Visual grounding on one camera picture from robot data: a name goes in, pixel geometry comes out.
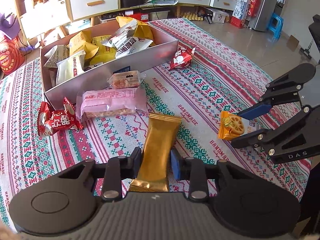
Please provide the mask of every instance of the blue stool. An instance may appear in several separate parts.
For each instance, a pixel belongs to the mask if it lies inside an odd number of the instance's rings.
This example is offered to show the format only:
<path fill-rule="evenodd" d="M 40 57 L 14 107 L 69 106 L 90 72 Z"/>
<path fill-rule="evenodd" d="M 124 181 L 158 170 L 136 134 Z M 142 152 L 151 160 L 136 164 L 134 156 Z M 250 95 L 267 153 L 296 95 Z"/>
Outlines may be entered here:
<path fill-rule="evenodd" d="M 273 25 L 273 20 L 276 19 L 278 21 L 278 23 L 276 24 L 276 26 Z M 268 29 L 273 31 L 273 33 L 275 34 L 274 37 L 276 39 L 280 38 L 280 34 L 281 34 L 281 30 L 282 30 L 282 26 L 283 26 L 283 18 L 281 18 L 279 15 L 276 15 L 275 13 L 272 14 L 272 17 L 270 19 L 269 22 L 269 26 Z"/>

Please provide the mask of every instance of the drawer handle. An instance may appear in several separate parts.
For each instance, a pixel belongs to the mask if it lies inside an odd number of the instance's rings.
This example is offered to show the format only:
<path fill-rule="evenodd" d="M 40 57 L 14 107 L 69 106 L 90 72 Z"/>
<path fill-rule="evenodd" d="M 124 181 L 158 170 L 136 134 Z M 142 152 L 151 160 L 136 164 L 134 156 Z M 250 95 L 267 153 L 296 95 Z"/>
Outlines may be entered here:
<path fill-rule="evenodd" d="M 87 6 L 95 6 L 95 5 L 104 4 L 104 3 L 105 3 L 104 0 L 99 0 L 99 1 L 87 3 Z"/>

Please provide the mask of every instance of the patterned tablecloth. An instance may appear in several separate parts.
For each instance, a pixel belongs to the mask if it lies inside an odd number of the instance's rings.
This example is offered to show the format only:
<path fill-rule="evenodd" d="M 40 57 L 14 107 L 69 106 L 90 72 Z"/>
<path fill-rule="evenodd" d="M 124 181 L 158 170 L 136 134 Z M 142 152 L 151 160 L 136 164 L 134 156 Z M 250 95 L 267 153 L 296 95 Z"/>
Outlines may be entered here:
<path fill-rule="evenodd" d="M 220 112 L 236 113 L 251 106 L 271 78 L 188 20 L 151 24 L 177 38 L 181 45 L 196 47 L 190 67 L 168 71 L 165 63 L 145 72 L 149 111 L 183 117 L 176 142 L 181 155 L 205 163 L 229 160 L 300 199 L 309 176 L 309 160 L 274 165 L 264 152 L 236 150 L 228 141 L 217 139 Z M 105 163 L 114 156 L 130 155 L 134 147 L 143 147 L 148 130 L 148 117 L 136 114 L 92 119 L 81 131 L 39 138 L 36 118 L 43 100 L 39 65 L 38 58 L 0 82 L 0 216 L 11 227 L 8 204 L 20 190 L 87 158 Z M 296 104 L 277 106 L 258 121 L 276 128 L 298 110 Z M 169 177 L 171 191 L 188 191 L 188 181 Z M 124 192 L 129 183 L 123 181 Z M 215 194 L 214 183 L 209 181 L 208 185 Z"/>

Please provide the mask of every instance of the pink wrapper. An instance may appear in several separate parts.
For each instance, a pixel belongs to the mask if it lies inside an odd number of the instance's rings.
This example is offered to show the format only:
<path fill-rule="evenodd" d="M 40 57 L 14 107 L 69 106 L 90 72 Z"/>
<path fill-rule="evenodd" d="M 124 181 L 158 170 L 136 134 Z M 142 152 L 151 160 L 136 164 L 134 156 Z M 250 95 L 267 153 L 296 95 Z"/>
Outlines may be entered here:
<path fill-rule="evenodd" d="M 148 112 L 146 103 L 146 92 L 141 88 L 87 91 L 77 97 L 76 116 L 84 120 L 84 117 L 135 114 L 137 110 Z"/>

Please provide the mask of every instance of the open box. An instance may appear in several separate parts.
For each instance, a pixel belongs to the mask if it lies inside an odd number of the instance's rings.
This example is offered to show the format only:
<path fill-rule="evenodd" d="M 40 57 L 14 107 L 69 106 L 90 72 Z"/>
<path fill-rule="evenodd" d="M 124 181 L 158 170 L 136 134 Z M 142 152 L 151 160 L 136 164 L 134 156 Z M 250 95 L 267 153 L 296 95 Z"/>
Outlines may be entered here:
<path fill-rule="evenodd" d="M 57 70 L 44 67 L 44 64 L 47 61 L 44 55 L 55 45 L 69 44 L 70 39 L 75 36 L 76 33 L 43 47 L 40 51 L 41 81 L 44 95 L 48 102 L 54 109 L 62 109 L 64 97 L 67 97 L 71 103 L 75 103 L 78 92 L 104 89 L 108 86 L 108 79 L 114 72 L 129 70 L 138 70 L 142 72 L 170 61 L 177 51 L 178 40 L 158 28 L 153 26 L 150 26 L 150 28 L 156 46 L 109 61 L 57 86 L 54 86 Z M 90 30 L 91 36 L 96 37 L 112 35 L 118 29 L 118 22 L 116 20 L 111 20 L 86 30 Z"/>

